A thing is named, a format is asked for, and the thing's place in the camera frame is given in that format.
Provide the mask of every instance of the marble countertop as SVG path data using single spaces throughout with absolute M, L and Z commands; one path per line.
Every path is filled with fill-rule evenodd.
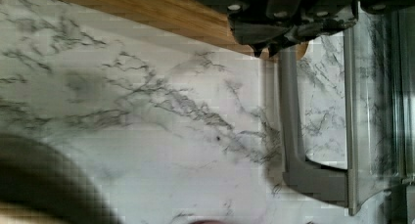
M 58 149 L 125 223 L 382 223 L 282 181 L 275 65 L 57 0 L 1 0 L 0 130 Z M 346 167 L 343 40 L 299 62 L 308 156 Z

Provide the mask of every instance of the dark object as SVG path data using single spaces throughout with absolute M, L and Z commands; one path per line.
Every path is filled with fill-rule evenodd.
M 263 49 L 281 49 L 332 35 L 357 23 L 357 5 L 383 14 L 415 5 L 415 0 L 197 0 L 227 14 L 235 40 L 250 45 L 256 57 Z
M 0 201 L 73 224 L 121 223 L 69 159 L 35 141 L 0 134 Z

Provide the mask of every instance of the appliance handle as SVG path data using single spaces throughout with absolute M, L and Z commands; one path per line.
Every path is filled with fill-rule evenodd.
M 306 159 L 300 127 L 295 47 L 279 53 L 279 69 L 286 169 L 283 179 L 299 193 L 347 207 L 347 170 Z

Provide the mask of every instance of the dishwasher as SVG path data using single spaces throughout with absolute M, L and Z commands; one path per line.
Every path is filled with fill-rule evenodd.
M 373 16 L 344 32 L 347 169 L 304 152 L 295 50 L 280 53 L 285 182 L 356 214 L 388 191 L 395 223 L 415 223 L 415 8 Z

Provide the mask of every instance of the gray marble veining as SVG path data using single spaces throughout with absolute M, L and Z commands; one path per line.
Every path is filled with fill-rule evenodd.
M 0 27 L 0 130 L 65 153 L 125 223 L 379 221 L 382 194 L 348 217 L 284 185 L 273 65 L 59 0 L 2 0 Z M 333 36 L 299 65 L 308 154 L 336 166 L 342 63 Z

